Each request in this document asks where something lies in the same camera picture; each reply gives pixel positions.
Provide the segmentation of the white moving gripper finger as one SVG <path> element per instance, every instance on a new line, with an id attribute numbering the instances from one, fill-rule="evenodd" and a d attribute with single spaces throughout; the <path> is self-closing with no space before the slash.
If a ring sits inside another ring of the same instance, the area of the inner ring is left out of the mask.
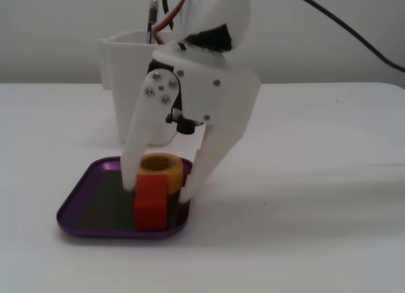
<path id="1" fill-rule="evenodd" d="M 167 69 L 157 69 L 146 75 L 121 153 L 121 177 L 125 191 L 135 187 L 142 155 L 166 124 L 166 117 L 179 90 L 176 76 Z"/>

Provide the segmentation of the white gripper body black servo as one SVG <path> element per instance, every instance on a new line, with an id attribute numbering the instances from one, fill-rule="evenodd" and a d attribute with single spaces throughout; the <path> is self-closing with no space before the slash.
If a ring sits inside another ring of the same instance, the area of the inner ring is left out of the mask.
<path id="1" fill-rule="evenodd" d="M 184 51 L 159 46 L 153 60 L 173 67 L 186 119 L 206 123 L 223 140 L 243 136 L 261 85 L 252 70 L 230 66 L 224 54 L 195 46 Z"/>

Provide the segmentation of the white fixed gripper finger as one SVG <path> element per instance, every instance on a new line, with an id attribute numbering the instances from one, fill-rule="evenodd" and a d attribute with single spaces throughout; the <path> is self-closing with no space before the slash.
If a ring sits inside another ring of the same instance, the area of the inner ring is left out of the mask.
<path id="1" fill-rule="evenodd" d="M 230 127 L 206 125 L 192 170 L 180 192 L 180 202 L 187 202 L 202 189 L 207 178 L 241 139 L 246 128 L 247 122 Z"/>

